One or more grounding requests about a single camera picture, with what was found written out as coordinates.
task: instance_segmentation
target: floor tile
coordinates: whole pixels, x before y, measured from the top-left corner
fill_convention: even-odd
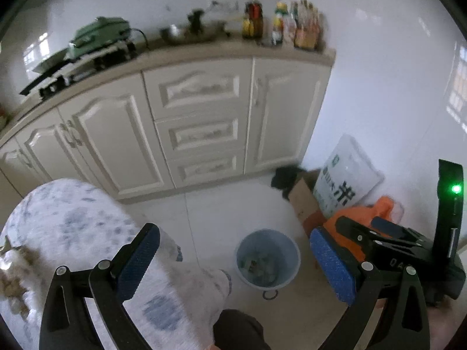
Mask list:
[[[316,268],[308,240],[291,205],[269,184],[272,175],[186,194],[188,217],[201,266],[233,277],[227,307],[243,310],[264,327],[272,350],[317,349],[346,309]],[[302,265],[295,280],[273,301],[245,285],[234,268],[234,251],[246,235],[270,228],[297,242]]]
[[[184,194],[125,205],[140,226],[155,223],[181,247],[184,262],[196,262]]]

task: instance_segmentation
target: blue gripper pad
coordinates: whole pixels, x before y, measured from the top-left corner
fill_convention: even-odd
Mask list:
[[[144,273],[159,248],[160,240],[159,228],[154,224],[147,223],[132,243],[126,245],[125,250],[132,250],[133,252],[117,276],[116,294],[121,302],[134,296]]]
[[[325,228],[313,229],[310,247],[326,278],[340,301],[352,305],[357,291],[356,281],[344,262],[326,239],[330,234]]]

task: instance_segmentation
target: screw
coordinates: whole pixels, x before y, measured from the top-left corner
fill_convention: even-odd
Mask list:
[[[97,267],[100,269],[100,270],[106,270],[107,268],[110,267],[110,261],[105,259],[105,260],[102,260],[99,262],[99,264],[97,265]]]
[[[415,275],[417,273],[417,271],[415,271],[415,268],[413,268],[412,266],[407,266],[405,270],[409,275]]]
[[[370,262],[363,262],[361,264],[361,268],[363,268],[365,271],[371,271],[373,270],[373,265]]]
[[[66,272],[66,267],[65,266],[60,266],[57,268],[57,275],[63,275]]]

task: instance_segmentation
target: white tiled wall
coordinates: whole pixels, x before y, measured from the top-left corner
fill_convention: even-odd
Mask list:
[[[367,201],[393,196],[402,224],[432,236],[438,159],[467,170],[467,109],[457,122],[450,102],[461,32],[439,0],[311,1],[337,58],[303,165],[321,167],[340,136],[353,135],[386,176]]]
[[[249,0],[217,0],[239,2],[239,14]],[[277,0],[260,0],[266,16],[274,13]],[[68,45],[80,27],[97,16],[123,17],[132,27],[143,30],[149,37],[173,23],[188,22],[192,9],[207,9],[211,0],[29,0],[16,17],[2,40],[0,53],[0,102],[13,110],[20,102],[18,95],[28,83],[22,53],[48,33],[51,53]]]

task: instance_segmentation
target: trash can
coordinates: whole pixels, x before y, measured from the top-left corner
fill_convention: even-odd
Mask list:
[[[235,250],[237,272],[246,284],[263,291],[265,300],[273,300],[279,289],[289,284],[300,268],[300,250],[287,235],[261,229],[246,236]],[[268,291],[275,291],[267,297]]]

